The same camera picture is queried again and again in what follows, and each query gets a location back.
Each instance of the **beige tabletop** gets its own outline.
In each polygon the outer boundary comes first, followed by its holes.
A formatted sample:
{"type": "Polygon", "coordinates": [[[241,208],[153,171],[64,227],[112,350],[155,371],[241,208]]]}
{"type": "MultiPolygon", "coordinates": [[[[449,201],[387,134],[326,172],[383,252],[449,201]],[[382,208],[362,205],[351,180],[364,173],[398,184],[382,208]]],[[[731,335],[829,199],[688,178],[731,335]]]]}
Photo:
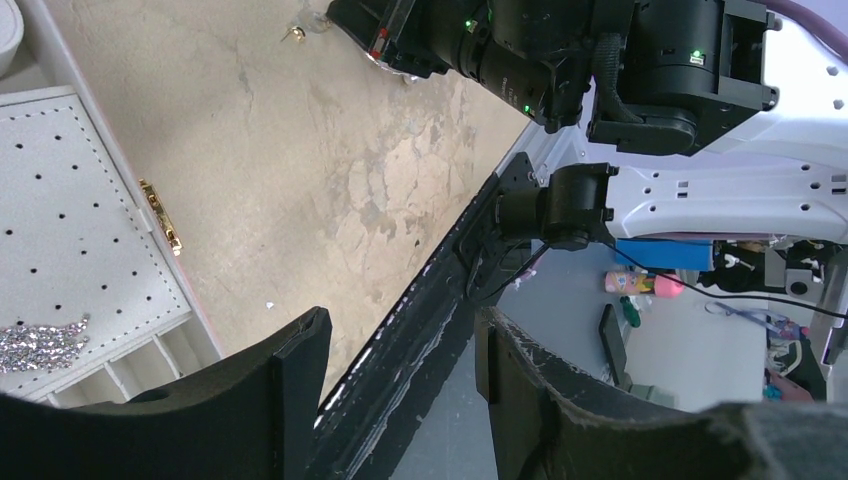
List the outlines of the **beige tabletop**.
{"type": "Polygon", "coordinates": [[[325,1],[48,4],[226,353],[325,306],[325,392],[526,123],[458,75],[382,71],[325,1]]]}

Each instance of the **white perforated tray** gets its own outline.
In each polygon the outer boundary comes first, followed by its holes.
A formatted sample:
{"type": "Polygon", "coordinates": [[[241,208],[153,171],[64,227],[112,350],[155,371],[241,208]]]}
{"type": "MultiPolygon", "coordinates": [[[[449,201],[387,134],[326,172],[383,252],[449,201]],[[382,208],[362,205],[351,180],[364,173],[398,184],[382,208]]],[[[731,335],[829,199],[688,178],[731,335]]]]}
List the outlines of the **white perforated tray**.
{"type": "Polygon", "coordinates": [[[221,349],[43,2],[21,10],[36,77],[70,86],[11,79],[17,93],[0,95],[0,326],[85,314],[90,340],[70,369],[0,374],[0,392],[123,402],[221,349]]]}

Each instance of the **pink bottle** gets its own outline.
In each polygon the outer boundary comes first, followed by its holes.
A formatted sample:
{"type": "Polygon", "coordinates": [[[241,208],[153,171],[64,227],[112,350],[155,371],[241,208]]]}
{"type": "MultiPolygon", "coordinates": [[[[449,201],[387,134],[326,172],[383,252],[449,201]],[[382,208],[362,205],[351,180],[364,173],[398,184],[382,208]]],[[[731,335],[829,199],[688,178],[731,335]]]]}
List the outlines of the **pink bottle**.
{"type": "Polygon", "coordinates": [[[677,275],[671,278],[635,272],[608,272],[604,280],[607,293],[618,295],[656,295],[674,298],[686,289],[677,275]]]}

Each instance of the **white pegboard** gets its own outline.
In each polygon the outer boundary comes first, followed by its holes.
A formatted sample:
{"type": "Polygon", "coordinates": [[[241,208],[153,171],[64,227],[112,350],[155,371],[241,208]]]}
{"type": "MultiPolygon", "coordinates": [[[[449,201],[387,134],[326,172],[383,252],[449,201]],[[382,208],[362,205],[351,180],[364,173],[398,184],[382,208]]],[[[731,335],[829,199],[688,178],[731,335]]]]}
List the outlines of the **white pegboard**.
{"type": "Polygon", "coordinates": [[[90,315],[73,368],[0,391],[61,388],[190,310],[148,229],[76,95],[0,107],[0,325],[90,315]]]}

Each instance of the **white round container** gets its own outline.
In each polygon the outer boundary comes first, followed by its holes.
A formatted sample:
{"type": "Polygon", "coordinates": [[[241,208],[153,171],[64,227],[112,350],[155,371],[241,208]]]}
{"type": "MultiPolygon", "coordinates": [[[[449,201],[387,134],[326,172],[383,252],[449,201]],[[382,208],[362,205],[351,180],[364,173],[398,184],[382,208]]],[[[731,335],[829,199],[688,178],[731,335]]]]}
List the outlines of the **white round container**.
{"type": "Polygon", "coordinates": [[[24,19],[15,0],[0,0],[0,77],[6,74],[24,38],[24,19]]]}

